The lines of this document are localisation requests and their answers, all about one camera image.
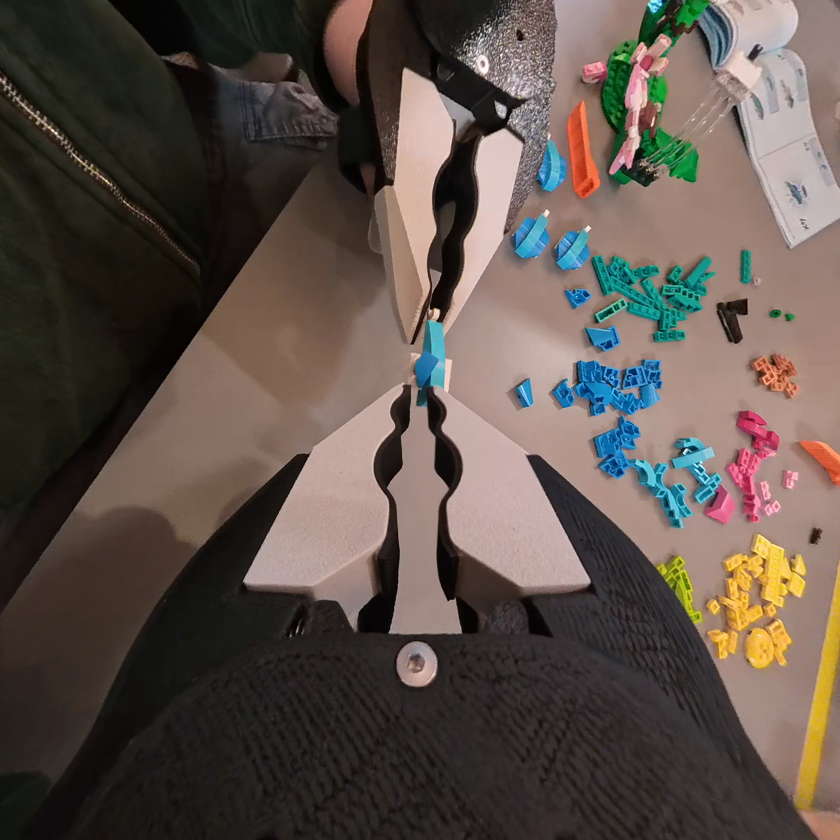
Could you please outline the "pile of light blue arch bricks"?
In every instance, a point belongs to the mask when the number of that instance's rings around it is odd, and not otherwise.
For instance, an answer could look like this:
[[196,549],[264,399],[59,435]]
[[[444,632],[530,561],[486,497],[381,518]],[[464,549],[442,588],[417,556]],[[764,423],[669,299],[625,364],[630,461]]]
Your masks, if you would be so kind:
[[[721,486],[721,476],[706,468],[706,461],[714,457],[715,453],[698,438],[679,438],[674,447],[677,456],[671,459],[669,465],[651,465],[640,458],[631,458],[628,464],[636,471],[638,483],[656,499],[668,524],[674,529],[682,529],[685,520],[694,514],[689,499],[693,499],[699,505],[710,502]],[[683,470],[690,474],[696,482],[693,491],[689,492],[685,484],[679,481],[669,484],[666,477],[670,469]]]

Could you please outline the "orange brick separator tool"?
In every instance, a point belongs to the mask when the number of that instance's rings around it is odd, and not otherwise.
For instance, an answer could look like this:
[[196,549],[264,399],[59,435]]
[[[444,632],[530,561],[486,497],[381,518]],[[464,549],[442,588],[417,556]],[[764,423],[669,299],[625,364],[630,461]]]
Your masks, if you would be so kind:
[[566,131],[574,193],[580,199],[585,199],[599,189],[601,179],[592,156],[589,124],[584,101],[580,101],[571,111]]

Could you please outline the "pile of teal bricks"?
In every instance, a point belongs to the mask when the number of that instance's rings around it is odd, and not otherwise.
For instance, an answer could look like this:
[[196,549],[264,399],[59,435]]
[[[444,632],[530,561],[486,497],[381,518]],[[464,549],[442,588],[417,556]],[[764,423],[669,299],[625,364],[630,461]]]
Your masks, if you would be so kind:
[[627,313],[649,321],[656,343],[682,343],[686,340],[685,321],[702,312],[708,294],[708,281],[715,272],[710,257],[702,257],[694,267],[675,265],[664,281],[657,283],[657,265],[632,267],[628,260],[614,256],[590,260],[597,285],[607,300],[595,311],[597,327],[612,327],[615,318]]

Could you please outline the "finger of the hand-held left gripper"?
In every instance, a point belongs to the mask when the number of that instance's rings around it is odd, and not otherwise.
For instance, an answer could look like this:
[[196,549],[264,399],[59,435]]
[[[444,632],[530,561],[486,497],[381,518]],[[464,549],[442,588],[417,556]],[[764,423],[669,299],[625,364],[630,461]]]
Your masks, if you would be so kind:
[[414,70],[403,70],[400,94],[394,174],[374,197],[374,215],[396,319],[411,345],[430,300],[434,194],[453,153],[456,125],[434,82]]
[[508,229],[523,143],[509,129],[462,143],[450,174],[455,215],[442,244],[442,274],[434,288],[441,323],[454,323]]

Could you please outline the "pile of magenta bricks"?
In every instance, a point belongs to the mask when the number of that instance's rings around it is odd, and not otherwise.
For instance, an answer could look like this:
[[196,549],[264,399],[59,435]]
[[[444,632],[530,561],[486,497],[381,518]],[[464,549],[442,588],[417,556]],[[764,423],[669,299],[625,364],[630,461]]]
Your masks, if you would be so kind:
[[761,415],[750,410],[737,414],[736,426],[750,437],[750,446],[739,450],[726,471],[741,493],[744,517],[750,523],[757,523],[762,516],[771,517],[781,510],[769,483],[758,478],[763,462],[777,456],[781,439]]

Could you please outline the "black bricks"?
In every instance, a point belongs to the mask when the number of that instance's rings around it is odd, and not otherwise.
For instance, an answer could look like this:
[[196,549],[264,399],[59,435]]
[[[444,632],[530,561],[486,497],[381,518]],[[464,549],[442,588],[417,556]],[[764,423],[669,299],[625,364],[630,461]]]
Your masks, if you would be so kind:
[[717,304],[717,315],[727,340],[739,344],[743,339],[740,319],[749,315],[748,299],[720,301]]

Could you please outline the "blue denim jeans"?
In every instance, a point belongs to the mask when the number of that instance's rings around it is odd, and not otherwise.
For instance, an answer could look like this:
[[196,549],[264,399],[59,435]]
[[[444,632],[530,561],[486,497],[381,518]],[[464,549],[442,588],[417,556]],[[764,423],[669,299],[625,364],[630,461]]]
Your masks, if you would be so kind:
[[333,142],[337,117],[293,66],[282,80],[250,80],[201,64],[189,53],[164,57],[201,142],[216,219],[252,214],[270,225]]

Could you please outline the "yellow strip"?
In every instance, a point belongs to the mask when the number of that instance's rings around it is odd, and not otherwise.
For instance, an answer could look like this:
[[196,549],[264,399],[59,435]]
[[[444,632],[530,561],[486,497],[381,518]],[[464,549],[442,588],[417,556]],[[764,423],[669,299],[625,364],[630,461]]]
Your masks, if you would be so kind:
[[812,703],[805,728],[800,766],[794,787],[794,803],[798,809],[812,808],[816,784],[822,765],[823,744],[831,708],[831,696],[837,674],[838,650],[824,647],[817,670]]

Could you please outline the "pile of yellow bricks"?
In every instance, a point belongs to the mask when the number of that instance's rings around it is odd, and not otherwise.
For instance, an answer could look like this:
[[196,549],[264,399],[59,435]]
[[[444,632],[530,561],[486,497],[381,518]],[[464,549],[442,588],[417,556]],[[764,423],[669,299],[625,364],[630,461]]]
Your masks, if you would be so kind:
[[722,562],[721,590],[703,607],[712,655],[756,670],[787,666],[793,638],[783,613],[804,597],[806,576],[799,553],[754,533],[747,549]]

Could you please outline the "building instruction booklet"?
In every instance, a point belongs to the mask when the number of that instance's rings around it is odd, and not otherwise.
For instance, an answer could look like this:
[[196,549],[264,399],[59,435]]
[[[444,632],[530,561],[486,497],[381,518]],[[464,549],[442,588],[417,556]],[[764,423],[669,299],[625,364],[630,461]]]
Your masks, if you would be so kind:
[[839,189],[812,118],[805,63],[789,42],[799,23],[788,1],[710,2],[699,27],[710,63],[762,50],[753,63],[760,79],[738,105],[749,157],[788,248],[839,218]]

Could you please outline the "pile of brown orange bricks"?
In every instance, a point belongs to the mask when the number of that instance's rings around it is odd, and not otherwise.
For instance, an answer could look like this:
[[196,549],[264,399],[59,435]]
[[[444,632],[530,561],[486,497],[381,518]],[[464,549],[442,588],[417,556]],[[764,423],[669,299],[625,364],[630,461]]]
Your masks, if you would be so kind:
[[800,389],[795,382],[798,375],[795,364],[780,353],[760,356],[751,361],[750,368],[758,376],[759,382],[771,392],[793,398]]

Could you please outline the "light blue round brick assembly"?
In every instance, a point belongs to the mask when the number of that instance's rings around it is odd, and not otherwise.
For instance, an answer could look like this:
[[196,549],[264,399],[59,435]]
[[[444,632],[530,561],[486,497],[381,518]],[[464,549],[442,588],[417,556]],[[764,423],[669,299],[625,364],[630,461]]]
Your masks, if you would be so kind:
[[550,210],[534,217],[526,217],[511,236],[514,253],[521,259],[535,259],[550,244],[548,222]]
[[561,270],[577,270],[591,257],[589,239],[591,226],[568,231],[554,248],[557,267]]
[[537,173],[537,184],[546,193],[552,193],[565,182],[567,172],[568,164],[549,135]]
[[[422,352],[424,351],[428,351],[437,356],[440,359],[442,366],[445,365],[445,374],[439,375],[440,379],[436,383],[438,386],[430,386],[429,388],[439,388],[444,391],[448,391],[453,363],[452,360],[447,357],[444,325],[440,320],[439,310],[436,308],[431,308],[429,310],[424,323]],[[418,355],[419,354],[417,353],[412,354],[412,367],[414,366],[414,361]]]

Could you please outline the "person's left hand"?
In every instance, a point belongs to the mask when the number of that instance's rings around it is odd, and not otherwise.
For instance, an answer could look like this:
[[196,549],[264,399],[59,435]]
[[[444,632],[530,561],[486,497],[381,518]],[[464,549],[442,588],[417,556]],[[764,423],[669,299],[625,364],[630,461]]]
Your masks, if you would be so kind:
[[360,102],[356,56],[372,4],[372,1],[338,1],[323,32],[323,54],[330,78],[341,98],[352,106]]

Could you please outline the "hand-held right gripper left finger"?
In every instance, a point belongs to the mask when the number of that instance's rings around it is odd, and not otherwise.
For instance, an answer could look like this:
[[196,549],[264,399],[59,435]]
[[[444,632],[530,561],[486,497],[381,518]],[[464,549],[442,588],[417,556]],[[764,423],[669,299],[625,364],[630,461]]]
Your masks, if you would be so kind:
[[337,602],[362,632],[391,629],[400,544],[389,490],[412,389],[397,385],[311,451],[245,575],[252,592]]

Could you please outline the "dark green zip jacket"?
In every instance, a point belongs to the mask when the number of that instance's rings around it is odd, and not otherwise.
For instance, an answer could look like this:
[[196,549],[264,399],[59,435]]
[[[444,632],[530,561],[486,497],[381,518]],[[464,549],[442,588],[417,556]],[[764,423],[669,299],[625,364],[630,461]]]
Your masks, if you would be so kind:
[[2,517],[203,302],[203,151],[110,2],[2,2]]

